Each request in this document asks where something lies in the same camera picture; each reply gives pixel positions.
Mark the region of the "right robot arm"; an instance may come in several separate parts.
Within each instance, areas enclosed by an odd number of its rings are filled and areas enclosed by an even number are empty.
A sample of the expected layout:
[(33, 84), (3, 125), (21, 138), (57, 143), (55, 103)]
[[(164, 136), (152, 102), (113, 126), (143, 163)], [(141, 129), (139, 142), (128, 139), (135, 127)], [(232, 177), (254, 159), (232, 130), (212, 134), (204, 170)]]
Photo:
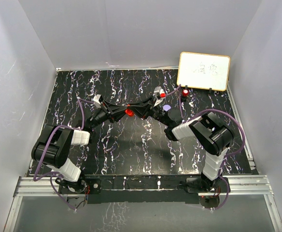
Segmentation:
[(160, 107), (155, 100), (131, 103), (125, 110), (129, 116), (136, 115), (140, 119), (153, 119), (167, 126), (164, 130), (167, 138), (178, 141), (187, 137), (196, 138), (206, 151), (205, 165), (200, 177), (186, 185), (200, 191), (212, 192), (219, 186), (221, 165), (230, 143), (234, 140), (233, 130), (216, 114), (220, 113), (234, 122), (234, 117), (228, 113), (207, 109), (184, 122), (178, 108)]

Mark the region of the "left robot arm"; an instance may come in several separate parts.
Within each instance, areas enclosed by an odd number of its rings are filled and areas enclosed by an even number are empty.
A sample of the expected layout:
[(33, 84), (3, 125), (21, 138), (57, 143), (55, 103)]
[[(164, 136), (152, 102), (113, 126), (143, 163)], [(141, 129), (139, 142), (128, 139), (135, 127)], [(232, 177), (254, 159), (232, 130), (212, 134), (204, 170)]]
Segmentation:
[(60, 179), (61, 186), (80, 193), (85, 190), (86, 181), (81, 169), (68, 158), (71, 146), (88, 145), (95, 134), (96, 126), (107, 120), (112, 123), (119, 121), (126, 114), (127, 107), (98, 100), (94, 102), (98, 107), (98, 112), (86, 119), (82, 100), (78, 99), (77, 102), (82, 116), (79, 124), (75, 128), (65, 125), (46, 125), (32, 149), (31, 156), (38, 162), (34, 181), (41, 179), (38, 177), (38, 172), (44, 164), (52, 169), (50, 172), (52, 177)]

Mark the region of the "purple earbud charging case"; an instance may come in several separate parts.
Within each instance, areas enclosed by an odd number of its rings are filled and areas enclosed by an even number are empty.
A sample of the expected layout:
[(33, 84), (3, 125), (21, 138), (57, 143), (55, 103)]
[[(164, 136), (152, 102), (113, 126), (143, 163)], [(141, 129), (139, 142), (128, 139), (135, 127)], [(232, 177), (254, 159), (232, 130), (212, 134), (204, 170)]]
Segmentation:
[(168, 111), (168, 110), (170, 110), (171, 109), (171, 106), (170, 105), (168, 105), (168, 104), (165, 104), (164, 106), (163, 106), (163, 110), (164, 111)]

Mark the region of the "red round disc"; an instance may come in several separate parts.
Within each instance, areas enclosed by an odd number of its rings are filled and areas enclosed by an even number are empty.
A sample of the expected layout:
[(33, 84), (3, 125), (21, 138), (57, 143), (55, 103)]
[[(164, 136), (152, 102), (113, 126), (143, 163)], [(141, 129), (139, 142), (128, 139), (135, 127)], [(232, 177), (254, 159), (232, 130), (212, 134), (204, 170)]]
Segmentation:
[(134, 116), (134, 112), (133, 112), (132, 110), (130, 110), (130, 109), (126, 109), (126, 110), (125, 110), (125, 113), (126, 113), (129, 117)]

